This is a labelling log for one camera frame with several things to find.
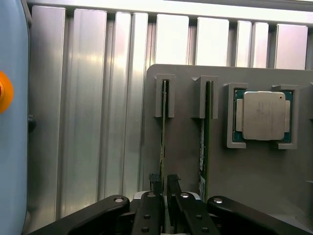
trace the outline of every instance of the gray panel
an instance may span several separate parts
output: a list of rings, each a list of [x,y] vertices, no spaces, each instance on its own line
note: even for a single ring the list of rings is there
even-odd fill
[[[307,39],[306,26],[278,24],[275,34],[274,68],[304,70]]]
[[[185,65],[188,24],[186,16],[158,15],[156,20],[156,64]]]
[[[138,190],[147,25],[148,14],[133,14],[123,173],[123,195],[129,199]]]
[[[175,118],[168,122],[166,173],[178,172],[183,190],[197,190],[199,169],[199,123],[190,115],[193,107],[193,79],[203,74],[219,77],[219,118],[211,120],[209,196],[223,195],[257,210],[270,214],[289,214],[297,218],[312,213],[312,186],[306,183],[312,178],[313,133],[310,114],[312,102],[312,71],[266,70],[246,68],[221,68],[203,66],[154,65],[147,71],[146,85],[155,87],[156,74],[174,74],[179,77],[176,92]],[[245,149],[224,148],[224,134],[227,120],[227,86],[232,90],[248,83],[249,90],[271,91],[273,84],[299,86],[299,135],[298,149],[271,149],[267,141],[247,141]],[[152,118],[153,109],[147,110],[146,103],[145,155],[147,165],[159,160],[158,122]]]
[[[238,21],[236,33],[236,67],[249,67],[250,64],[250,49],[251,49],[251,22]]]
[[[74,12],[62,217],[97,200],[106,21],[104,11]]]
[[[35,115],[37,127],[28,142],[29,232],[58,217],[65,17],[63,8],[32,8],[29,112]]]
[[[226,66],[229,21],[198,18],[196,65]]]
[[[28,23],[28,26],[31,26],[31,15],[30,15],[30,12],[29,12],[29,8],[27,6],[27,2],[26,0],[21,0],[22,2],[22,5],[23,5],[23,9],[24,9],[24,13],[25,13],[25,16],[26,16],[26,19],[27,19],[27,23]]]
[[[146,12],[149,15],[171,14],[186,15],[196,19],[197,17],[228,18],[232,21],[258,21],[277,22],[293,24],[313,24],[313,12],[277,10],[268,8],[254,8],[242,6],[229,6],[220,4],[202,4],[181,1],[141,1],[134,4],[131,1],[77,1],[77,0],[27,0],[28,4],[42,4],[64,6],[68,9],[86,8],[105,9],[115,13],[124,12]]]
[[[250,67],[266,68],[268,56],[268,23],[254,23],[252,27]]]
[[[104,126],[106,161],[104,197],[121,194],[123,187],[125,123],[127,106],[128,67],[132,16],[116,13],[112,42],[108,125]]]

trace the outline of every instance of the black bracket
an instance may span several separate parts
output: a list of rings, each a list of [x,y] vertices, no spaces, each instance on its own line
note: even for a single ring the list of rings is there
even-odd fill
[[[162,196],[155,192],[146,192],[141,196],[136,211],[132,235],[160,235],[163,215]]]
[[[207,201],[207,210],[222,219],[222,234],[309,235],[311,233],[222,196]]]
[[[99,235],[111,234],[110,226],[119,215],[129,210],[127,197],[114,195],[57,220],[30,235]]]
[[[191,235],[219,235],[213,220],[201,202],[188,192],[176,194],[176,201],[183,219],[187,222]]]

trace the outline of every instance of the metal frame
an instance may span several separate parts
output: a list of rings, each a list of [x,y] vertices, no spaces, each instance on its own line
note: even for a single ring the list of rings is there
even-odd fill
[[[180,1],[159,1],[159,0],[28,0],[28,5],[45,5],[54,7],[64,7],[67,10],[76,8],[101,9],[108,13],[119,11],[124,12],[144,12],[150,16],[157,14],[171,14],[197,17],[225,18],[231,21],[259,21],[275,22],[285,24],[305,24],[313,25],[313,12],[278,10],[267,8],[253,8],[244,6],[229,6],[217,4],[203,4]]]

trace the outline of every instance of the aluminum wall panel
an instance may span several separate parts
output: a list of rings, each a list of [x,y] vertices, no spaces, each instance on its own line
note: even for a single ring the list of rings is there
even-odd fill
[[[157,16],[156,64],[185,65],[187,61],[189,18],[186,16]]]
[[[97,199],[106,21],[104,11],[74,12],[61,217]]]
[[[279,10],[269,8],[231,6],[221,4],[203,4],[181,1],[99,1],[99,0],[27,0],[28,4],[64,6],[67,9],[92,8],[105,9],[115,12],[145,12],[149,15],[157,14],[185,15],[191,19],[197,17],[212,17],[229,19],[232,21],[254,21],[287,24],[313,25],[313,12]]]
[[[266,68],[268,56],[268,23],[252,26],[250,67]]]
[[[132,20],[126,112],[123,195],[138,191],[143,84],[145,77],[148,14],[135,13]]]
[[[278,24],[273,35],[273,66],[276,69],[304,70],[308,28]]]
[[[107,143],[108,135],[106,135],[106,127],[109,124],[109,100],[110,100],[110,76],[112,61],[112,43],[113,31],[115,28],[114,21],[107,21],[106,28],[106,53],[105,53],[105,71],[104,71],[104,85],[102,92],[102,122],[101,122],[101,147],[100,147],[100,161],[99,161],[99,180],[98,180],[98,200],[104,199],[106,166],[107,166]]]
[[[235,66],[249,67],[251,49],[252,23],[247,21],[237,22]]]
[[[58,218],[65,21],[63,8],[32,8],[29,112],[37,127],[28,140],[30,232]]]
[[[104,197],[121,194],[123,187],[131,25],[131,14],[116,13],[112,41],[108,125],[103,126],[103,135],[106,135],[107,141],[102,152],[106,156]]]
[[[36,115],[38,126],[29,137],[30,231],[108,195],[123,193],[132,198],[137,189],[147,189],[143,181],[148,180],[148,172],[144,172],[139,140],[133,138],[138,137],[141,127],[138,113],[134,115],[133,111],[139,110],[142,102],[141,74],[150,65],[237,63],[264,68],[265,55],[269,57],[270,52],[265,46],[266,27],[274,26],[231,21],[227,32],[225,24],[214,27],[211,22],[225,23],[230,20],[228,17],[211,19],[197,15],[193,19],[199,19],[198,25],[194,21],[189,25],[187,16],[158,14],[155,22],[154,18],[149,19],[144,43],[146,18],[138,17],[144,13],[135,13],[133,17],[117,13],[114,19],[110,16],[111,20],[106,21],[104,11],[76,11],[81,11],[80,20],[77,16],[66,19],[61,8],[35,6],[32,12],[35,24],[31,28],[29,109]],[[292,41],[292,53],[281,58],[288,58],[286,66],[294,68],[299,61],[303,64],[305,58],[303,50],[307,46],[302,40],[307,28],[287,27],[287,33],[282,34],[281,27],[279,34]],[[88,41],[88,35],[92,35],[92,40]],[[284,44],[276,36],[272,38],[277,48]],[[312,69],[311,38],[307,69]],[[293,58],[298,45],[300,60]],[[215,53],[213,60],[207,56],[211,51]],[[275,54],[270,58],[282,61]]]
[[[198,18],[196,65],[226,66],[229,21]]]

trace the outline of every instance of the cpu holder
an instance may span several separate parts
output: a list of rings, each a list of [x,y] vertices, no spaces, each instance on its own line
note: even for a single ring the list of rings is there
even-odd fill
[[[298,100],[298,86],[250,91],[247,83],[230,83],[227,147],[246,148],[246,141],[270,141],[278,149],[296,149]]]

